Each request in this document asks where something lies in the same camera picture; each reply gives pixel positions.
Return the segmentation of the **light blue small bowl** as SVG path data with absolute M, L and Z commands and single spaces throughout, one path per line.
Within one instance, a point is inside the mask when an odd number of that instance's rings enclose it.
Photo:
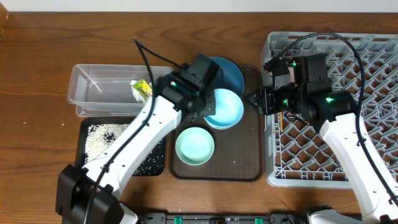
M 215 114 L 204 117 L 205 122 L 214 129 L 229 129 L 239 123 L 244 114 L 244 105 L 235 92 L 223 88 L 215 92 Z

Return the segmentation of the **dark blue plate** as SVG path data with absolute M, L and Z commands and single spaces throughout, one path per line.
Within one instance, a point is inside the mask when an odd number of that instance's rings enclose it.
M 245 88 L 244 76 L 238 66 L 223 57 L 210 57 L 219 66 L 219 70 L 215 75 L 210 87 L 215 90 L 215 98 L 218 96 L 216 89 L 227 89 L 242 97 Z

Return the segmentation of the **mint green bowl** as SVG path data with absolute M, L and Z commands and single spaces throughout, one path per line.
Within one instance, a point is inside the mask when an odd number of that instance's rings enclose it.
M 215 151 L 215 141 L 207 130 L 199 127 L 182 131 L 175 142 L 178 158 L 190 166 L 206 163 Z

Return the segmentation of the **green yellow snack wrapper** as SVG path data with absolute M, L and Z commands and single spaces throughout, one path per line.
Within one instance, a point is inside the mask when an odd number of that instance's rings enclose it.
M 148 84 L 144 79 L 138 80 L 133 87 L 138 90 L 143 98 L 148 100 L 152 96 L 152 86 Z

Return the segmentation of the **white rice grains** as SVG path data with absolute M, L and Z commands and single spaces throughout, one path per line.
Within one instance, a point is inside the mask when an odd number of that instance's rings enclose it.
M 107 149 L 128 127 L 128 124 L 92 124 L 84 143 L 84 164 L 93 160 Z M 159 141 L 144 161 L 139 165 L 133 176 L 157 176 L 164 170 L 165 139 Z

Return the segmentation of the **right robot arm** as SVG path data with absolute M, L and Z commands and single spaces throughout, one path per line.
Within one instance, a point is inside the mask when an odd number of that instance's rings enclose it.
M 246 97 L 263 115 L 300 114 L 322 137 L 342 167 L 359 203 L 363 223 L 397 223 L 397 182 L 377 152 L 346 90 L 334 91 L 325 56 L 281 57 L 263 64 L 272 83 Z

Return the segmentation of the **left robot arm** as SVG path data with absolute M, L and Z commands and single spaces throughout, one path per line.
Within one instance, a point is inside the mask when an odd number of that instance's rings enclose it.
M 152 80 L 152 96 L 124 132 L 82 168 L 58 177 L 55 212 L 67 223 L 137 223 L 120 201 L 129 179 L 155 145 L 186 116 L 214 114 L 212 82 L 220 66 L 199 54 L 180 70 Z

